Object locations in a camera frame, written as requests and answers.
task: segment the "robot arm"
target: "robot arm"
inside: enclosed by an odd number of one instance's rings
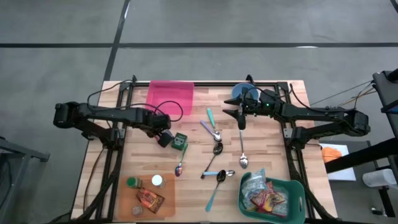
[[[264,90],[259,101],[251,97],[245,97],[245,93],[237,98],[224,101],[224,103],[240,106],[240,110],[223,110],[238,121],[239,129],[246,128],[248,114],[254,116],[269,116],[278,122],[292,122],[296,120],[330,121],[329,124],[314,128],[296,127],[284,129],[287,145],[292,149],[303,149],[310,139],[318,139],[336,134],[349,136],[364,136],[370,132],[368,116],[356,111],[344,108],[298,108],[295,105],[285,103],[275,92]]]
[[[171,128],[170,116],[167,114],[155,114],[144,108],[130,108],[119,110],[101,106],[88,106],[86,103],[68,102],[55,105],[53,124],[58,128],[77,128],[82,136],[89,139],[90,136],[99,140],[108,147],[114,147],[116,141],[111,128],[103,128],[89,119],[122,122],[132,128],[139,128],[150,138],[156,138],[157,142],[166,147],[173,139],[168,132]]]

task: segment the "wooden table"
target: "wooden table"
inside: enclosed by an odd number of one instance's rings
[[[304,82],[301,80],[288,82],[293,84],[300,100],[308,104]],[[115,83],[117,82],[104,82],[103,89],[109,88]],[[118,87],[103,92],[99,98],[99,106],[115,106],[117,95]],[[146,96],[147,87],[134,87],[132,102],[144,103]],[[248,116],[246,118],[247,126],[243,131],[243,139],[249,166],[245,170],[239,166],[241,148],[238,125],[234,118],[222,112],[222,109],[236,108],[223,103],[229,98],[231,98],[231,87],[195,87],[192,114],[184,116],[179,122],[172,123],[172,133],[186,134],[189,147],[183,159],[183,174],[176,177],[175,215],[164,221],[253,222],[255,220],[242,215],[237,207],[239,181],[242,175],[265,167],[267,177],[290,180],[280,124],[266,116],[257,118]],[[291,99],[293,104],[300,106],[293,96]],[[205,206],[216,186],[216,180],[215,178],[200,179],[201,173],[213,157],[213,146],[215,145],[213,138],[199,122],[201,119],[209,121],[207,108],[211,108],[213,111],[216,127],[221,132],[224,144],[223,153],[214,159],[210,170],[232,169],[236,171],[234,176],[227,177],[226,181],[220,184],[212,211],[208,213],[205,212]],[[107,127],[104,121],[96,121],[96,123]],[[314,123],[313,121],[297,121],[297,125],[309,128],[314,126]],[[100,141],[90,141],[73,205],[72,218],[82,214],[85,188],[94,161],[100,151]],[[171,146],[160,147],[154,139],[148,138],[141,130],[128,128],[120,177],[173,173],[180,155],[181,152],[172,149]],[[319,147],[308,145],[303,150],[303,157],[310,189],[326,210],[336,217],[336,208]],[[104,160],[105,153],[103,153],[91,181],[87,204],[91,203],[100,189]],[[108,202],[109,196],[105,198],[103,214],[107,213]],[[116,199],[115,206],[114,221],[117,221],[118,199]]]

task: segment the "white container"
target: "white container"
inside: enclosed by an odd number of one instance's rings
[[[166,184],[166,180],[161,175],[154,175],[152,177],[152,184],[158,188],[162,188]]]
[[[362,180],[368,187],[392,186],[397,184],[391,169],[368,172],[362,175]]]

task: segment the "spoon handle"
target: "spoon handle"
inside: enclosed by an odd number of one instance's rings
[[[210,201],[209,201],[209,202],[207,203],[207,205],[206,205],[206,208],[205,208],[206,212],[210,212],[211,206],[213,206],[214,196],[216,196],[216,192],[217,192],[217,188],[218,188],[218,185],[219,185],[219,184],[220,184],[220,183],[218,182],[218,183],[217,183],[217,186],[216,186],[216,189],[214,189],[213,195],[212,195],[211,198],[210,198]]]
[[[239,130],[239,137],[241,138],[241,149],[242,149],[242,154],[243,154],[243,137],[242,137],[242,130]]]
[[[210,133],[213,134],[213,131],[207,126],[207,124],[204,121],[200,121],[201,125],[206,128],[206,130]]]
[[[188,144],[186,144],[186,145],[184,146],[184,148],[182,149],[182,156],[181,156],[181,159],[180,159],[180,163],[182,163],[182,159],[184,158],[185,151],[187,150],[187,147],[188,147]]]
[[[213,156],[213,158],[211,158],[211,161],[209,162],[209,164],[207,165],[207,167],[206,167],[206,169],[205,169],[205,171],[204,172],[206,172],[208,169],[209,169],[209,167],[210,167],[210,165],[211,165],[211,162],[213,162],[213,159],[216,157],[216,155],[214,155]],[[205,178],[205,175],[204,174],[202,174],[201,176],[200,176],[200,178],[201,179],[204,179]]]
[[[210,118],[211,125],[213,125],[213,128],[216,128],[216,124],[214,123],[214,119],[213,119],[213,113],[211,112],[210,108],[207,108],[207,115]]]
[[[217,175],[219,172],[204,171],[203,175]]]

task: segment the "green box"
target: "green box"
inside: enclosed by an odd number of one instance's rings
[[[274,189],[284,189],[289,194],[287,217],[282,218],[266,213],[257,213],[246,211],[243,205],[243,195],[241,193],[242,182],[250,177],[251,173],[247,172],[242,176],[238,192],[238,208],[241,213],[247,217],[264,220],[273,224],[303,224],[305,221],[305,194],[304,188],[300,182],[296,180],[284,181],[273,178],[266,178],[267,182],[272,181]]]
[[[174,149],[178,149],[181,150],[184,149],[184,145],[185,143],[187,143],[188,141],[188,136],[181,134],[181,133],[176,133],[173,143],[172,143],[172,147]]]

